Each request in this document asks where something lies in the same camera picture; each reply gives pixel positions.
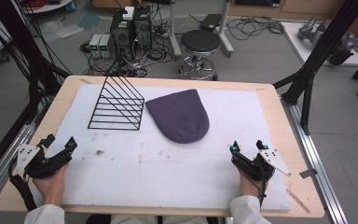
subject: black wire rack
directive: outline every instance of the black wire rack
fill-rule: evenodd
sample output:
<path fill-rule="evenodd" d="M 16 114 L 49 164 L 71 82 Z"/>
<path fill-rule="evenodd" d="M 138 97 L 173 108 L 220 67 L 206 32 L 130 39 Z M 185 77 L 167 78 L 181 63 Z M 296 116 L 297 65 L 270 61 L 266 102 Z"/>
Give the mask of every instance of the black wire rack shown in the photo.
<path fill-rule="evenodd" d="M 139 131 L 145 98 L 124 77 L 107 77 L 89 129 Z"/>

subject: cabinet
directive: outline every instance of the cabinet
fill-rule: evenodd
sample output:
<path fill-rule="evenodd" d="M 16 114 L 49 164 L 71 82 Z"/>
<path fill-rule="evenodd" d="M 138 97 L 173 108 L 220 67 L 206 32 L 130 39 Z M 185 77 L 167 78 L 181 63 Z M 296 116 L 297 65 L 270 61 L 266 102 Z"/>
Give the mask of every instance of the cabinet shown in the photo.
<path fill-rule="evenodd" d="M 282 12 L 333 15 L 343 0 L 285 0 Z"/>
<path fill-rule="evenodd" d="M 273 19 L 318 20 L 332 19 L 344 0 L 281 0 L 278 7 L 236 5 L 232 2 L 229 15 L 265 16 Z"/>

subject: black metal pole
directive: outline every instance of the black metal pole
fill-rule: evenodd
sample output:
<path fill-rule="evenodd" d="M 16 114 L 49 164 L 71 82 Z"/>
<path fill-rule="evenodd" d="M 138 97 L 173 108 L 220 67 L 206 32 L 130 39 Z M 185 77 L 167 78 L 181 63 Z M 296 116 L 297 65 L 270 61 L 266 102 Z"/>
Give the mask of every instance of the black metal pole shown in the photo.
<path fill-rule="evenodd" d="M 298 97 L 304 91 L 304 102 L 301 111 L 301 127 L 306 134 L 310 134 L 308 124 L 310 117 L 310 99 L 313 80 L 324 61 L 335 50 L 336 44 L 350 28 L 358 16 L 358 0 L 346 0 L 338 13 L 327 27 L 322 38 L 316 44 L 304 65 L 290 77 L 286 77 L 276 83 L 276 89 L 292 82 L 289 90 L 282 95 L 282 100 L 291 105 L 297 104 Z"/>

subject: round stool seat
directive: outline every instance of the round stool seat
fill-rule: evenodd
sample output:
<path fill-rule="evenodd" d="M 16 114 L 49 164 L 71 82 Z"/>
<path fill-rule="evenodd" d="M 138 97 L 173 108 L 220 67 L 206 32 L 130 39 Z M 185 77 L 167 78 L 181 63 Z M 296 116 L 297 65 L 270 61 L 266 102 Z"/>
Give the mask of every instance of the round stool seat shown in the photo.
<path fill-rule="evenodd" d="M 209 31 L 192 30 L 182 35 L 182 45 L 194 54 L 209 53 L 220 47 L 220 39 Z"/>

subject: computer tower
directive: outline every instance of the computer tower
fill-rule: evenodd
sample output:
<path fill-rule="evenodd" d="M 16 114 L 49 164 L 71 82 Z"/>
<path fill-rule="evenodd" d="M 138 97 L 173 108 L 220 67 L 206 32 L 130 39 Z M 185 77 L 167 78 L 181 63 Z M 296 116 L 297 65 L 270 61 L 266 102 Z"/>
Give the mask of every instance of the computer tower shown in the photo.
<path fill-rule="evenodd" d="M 143 50 L 152 49 L 152 23 L 150 20 L 150 6 L 135 9 L 134 23 L 135 35 L 138 45 Z"/>
<path fill-rule="evenodd" d="M 134 60 L 132 46 L 135 38 L 133 21 L 123 20 L 123 12 L 116 12 L 110 26 L 110 33 L 118 60 L 122 61 L 121 57 L 124 57 L 127 61 L 132 62 Z"/>

